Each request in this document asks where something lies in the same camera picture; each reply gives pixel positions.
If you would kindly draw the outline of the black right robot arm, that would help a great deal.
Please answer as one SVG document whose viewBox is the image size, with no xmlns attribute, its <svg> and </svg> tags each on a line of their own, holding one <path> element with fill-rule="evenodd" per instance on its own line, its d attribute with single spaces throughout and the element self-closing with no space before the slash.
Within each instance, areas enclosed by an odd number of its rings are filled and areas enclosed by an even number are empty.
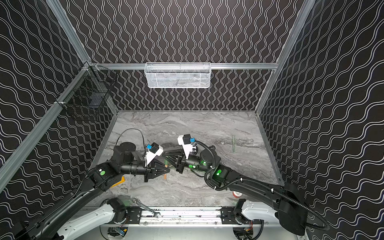
<svg viewBox="0 0 384 240">
<path fill-rule="evenodd" d="M 172 150 L 163 156 L 180 174 L 186 168 L 204 172 L 206 184 L 215 191 L 235 191 L 263 202 L 275 211 L 280 225 L 295 235 L 303 236 L 307 228 L 330 229 L 328 221 L 306 204 L 305 198 L 292 184 L 273 185 L 246 177 L 222 164 L 214 150 L 203 150 L 199 155 L 189 156 L 183 150 Z"/>
</svg>

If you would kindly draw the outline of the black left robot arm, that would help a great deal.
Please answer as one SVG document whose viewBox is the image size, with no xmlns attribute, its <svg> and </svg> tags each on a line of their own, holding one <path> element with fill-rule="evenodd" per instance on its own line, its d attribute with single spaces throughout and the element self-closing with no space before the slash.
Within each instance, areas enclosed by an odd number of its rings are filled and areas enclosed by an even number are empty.
<svg viewBox="0 0 384 240">
<path fill-rule="evenodd" d="M 127 208 L 118 198 L 108 200 L 101 207 L 73 219 L 85 205 L 122 181 L 124 175 L 157 178 L 170 170 L 157 157 L 163 147 L 152 143 L 146 147 L 144 157 L 139 157 L 136 145 L 124 142 L 114 147 L 110 160 L 96 165 L 85 176 L 80 186 L 70 196 L 59 202 L 54 210 L 28 223 L 20 223 L 17 240 L 74 240 L 107 223 L 124 225 L 130 220 Z"/>
</svg>

